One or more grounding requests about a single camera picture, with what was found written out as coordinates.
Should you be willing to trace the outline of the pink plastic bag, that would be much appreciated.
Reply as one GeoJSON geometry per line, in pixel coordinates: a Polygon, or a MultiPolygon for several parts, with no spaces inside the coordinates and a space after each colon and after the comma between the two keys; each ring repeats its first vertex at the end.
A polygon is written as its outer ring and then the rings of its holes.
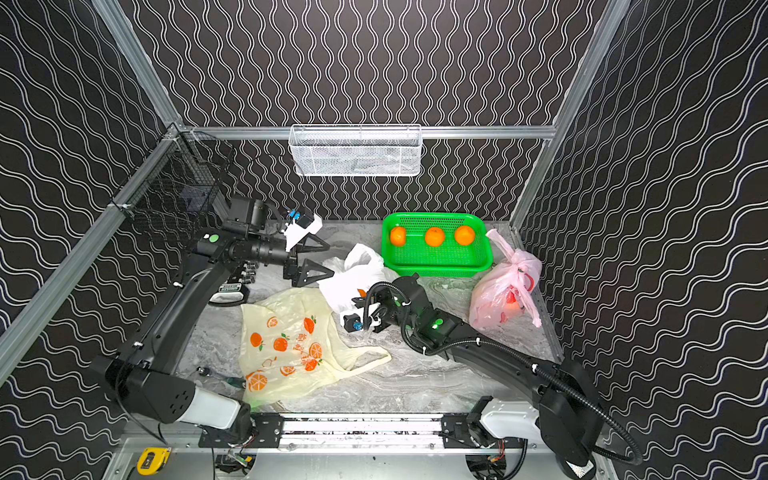
{"type": "Polygon", "coordinates": [[[522,314],[530,316],[534,327],[542,326],[541,314],[532,292],[540,280],[542,262],[533,254],[513,248],[492,229],[486,233],[504,259],[475,285],[469,308],[469,323],[476,329],[487,329],[522,314]]]}

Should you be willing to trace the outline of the yellow bag with orange print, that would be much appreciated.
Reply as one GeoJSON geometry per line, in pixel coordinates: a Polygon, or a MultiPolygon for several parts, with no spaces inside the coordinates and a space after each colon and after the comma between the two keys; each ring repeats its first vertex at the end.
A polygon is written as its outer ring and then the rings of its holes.
{"type": "Polygon", "coordinates": [[[305,397],[392,360],[376,346],[349,347],[317,288],[292,288],[244,304],[239,366],[253,407],[305,397]]]}

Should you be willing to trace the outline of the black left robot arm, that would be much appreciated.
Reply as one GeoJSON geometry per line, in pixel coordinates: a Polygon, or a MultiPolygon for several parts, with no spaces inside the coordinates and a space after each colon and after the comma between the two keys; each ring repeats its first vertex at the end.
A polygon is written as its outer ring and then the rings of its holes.
{"type": "Polygon", "coordinates": [[[286,210],[266,201],[236,197],[219,227],[202,227],[191,239],[171,285],[146,321],[112,356],[97,356],[89,373],[128,418],[159,424],[186,423],[244,442],[252,432],[251,408],[175,376],[200,314],[219,287],[246,262],[277,265],[284,279],[303,287],[333,271],[301,253],[328,250],[318,237],[319,214],[286,210]]]}

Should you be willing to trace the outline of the white plastic bag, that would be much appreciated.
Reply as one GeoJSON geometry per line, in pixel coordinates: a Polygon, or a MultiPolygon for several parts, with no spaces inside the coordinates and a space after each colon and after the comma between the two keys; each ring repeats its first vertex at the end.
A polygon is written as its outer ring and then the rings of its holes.
{"type": "Polygon", "coordinates": [[[385,266],[384,259],[374,249],[362,243],[356,244],[345,259],[334,257],[323,261],[322,265],[334,275],[320,280],[318,286],[338,316],[340,325],[345,316],[362,317],[362,308],[353,302],[354,298],[362,297],[361,292],[367,293],[377,282],[391,282],[398,277],[394,270],[385,266]]]}

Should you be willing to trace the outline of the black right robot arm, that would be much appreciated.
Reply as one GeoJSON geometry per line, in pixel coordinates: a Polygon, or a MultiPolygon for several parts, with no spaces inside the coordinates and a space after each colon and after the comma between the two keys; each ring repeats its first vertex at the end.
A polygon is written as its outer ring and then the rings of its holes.
{"type": "Polygon", "coordinates": [[[541,441],[571,478],[594,456],[637,466],[640,444],[612,418],[586,370],[577,362],[533,357],[496,341],[460,317],[433,306],[416,275],[374,283],[353,299],[360,314],[343,323],[351,331],[396,326],[404,343],[426,357],[463,364],[522,393],[534,411],[525,420],[512,407],[487,397],[468,417],[470,436],[541,441]]]}

